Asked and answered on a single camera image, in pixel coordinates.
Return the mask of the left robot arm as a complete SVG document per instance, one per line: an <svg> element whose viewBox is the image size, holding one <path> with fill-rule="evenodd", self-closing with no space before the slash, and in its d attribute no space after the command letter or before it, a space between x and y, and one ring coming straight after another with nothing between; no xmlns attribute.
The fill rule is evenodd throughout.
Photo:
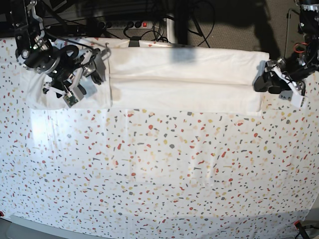
<svg viewBox="0 0 319 239"><path fill-rule="evenodd" d="M253 82L253 89L276 95L291 91L291 105L305 108L305 79L319 70L319 2L300 0L296 5L300 8L298 33L303 35L303 42L294 44L290 57L267 61L263 74Z"/></svg>

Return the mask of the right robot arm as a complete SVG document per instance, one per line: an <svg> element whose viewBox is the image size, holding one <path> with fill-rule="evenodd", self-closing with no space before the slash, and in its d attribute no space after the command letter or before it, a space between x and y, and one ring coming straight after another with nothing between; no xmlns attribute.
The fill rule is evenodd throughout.
<svg viewBox="0 0 319 239"><path fill-rule="evenodd" d="M50 81L41 86L44 95L52 91L71 107L87 93L80 84L82 77L91 77L97 85L105 82L100 49L69 39L64 39L66 46L62 48L52 46L58 37L45 30L39 13L41 6L48 9L45 3L40 0L11 0L9 3L17 56L23 59L26 69L50 77Z"/></svg>

